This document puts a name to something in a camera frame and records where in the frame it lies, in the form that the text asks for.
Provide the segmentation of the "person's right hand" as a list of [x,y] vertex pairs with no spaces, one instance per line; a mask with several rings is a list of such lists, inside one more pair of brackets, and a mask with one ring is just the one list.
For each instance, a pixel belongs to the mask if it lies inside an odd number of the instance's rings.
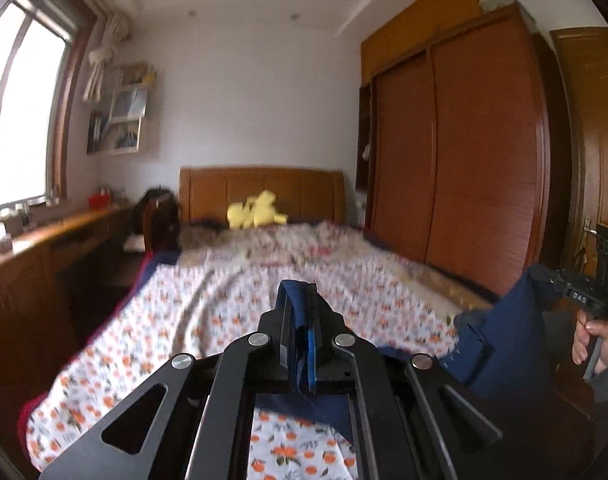
[[583,310],[576,316],[571,356],[575,365],[592,364],[595,375],[608,368],[608,321],[590,318]]

